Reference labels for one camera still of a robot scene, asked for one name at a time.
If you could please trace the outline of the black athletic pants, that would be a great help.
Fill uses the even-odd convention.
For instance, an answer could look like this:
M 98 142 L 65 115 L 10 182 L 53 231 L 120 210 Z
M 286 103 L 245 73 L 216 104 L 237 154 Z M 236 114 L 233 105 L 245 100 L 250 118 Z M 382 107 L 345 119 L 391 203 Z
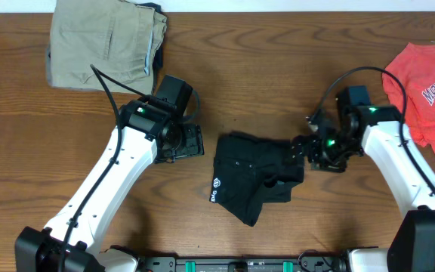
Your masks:
M 265 203 L 291 200 L 304 181 L 304 157 L 289 140 L 232 132 L 218 138 L 209 201 L 243 224 L 256 225 Z

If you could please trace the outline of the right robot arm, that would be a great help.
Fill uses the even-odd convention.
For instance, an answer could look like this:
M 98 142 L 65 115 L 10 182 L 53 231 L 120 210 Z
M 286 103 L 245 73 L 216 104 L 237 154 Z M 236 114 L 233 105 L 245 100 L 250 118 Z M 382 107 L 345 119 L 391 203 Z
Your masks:
M 315 133 L 294 138 L 291 152 L 316 170 L 338 173 L 351 156 L 369 156 L 403 217 L 388 248 L 349 249 L 331 270 L 435 271 L 435 174 L 396 107 L 345 106 L 340 129 L 320 124 Z

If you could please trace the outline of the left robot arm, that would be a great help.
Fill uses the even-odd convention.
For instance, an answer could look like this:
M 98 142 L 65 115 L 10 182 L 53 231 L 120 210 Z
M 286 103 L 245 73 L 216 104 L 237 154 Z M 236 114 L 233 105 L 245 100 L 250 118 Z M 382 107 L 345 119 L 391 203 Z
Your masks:
M 25 227 L 15 242 L 18 271 L 137 271 L 140 259 L 113 246 L 106 232 L 137 179 L 153 163 L 204 153 L 187 100 L 141 97 L 115 110 L 116 127 L 101 157 L 69 202 L 42 230 Z

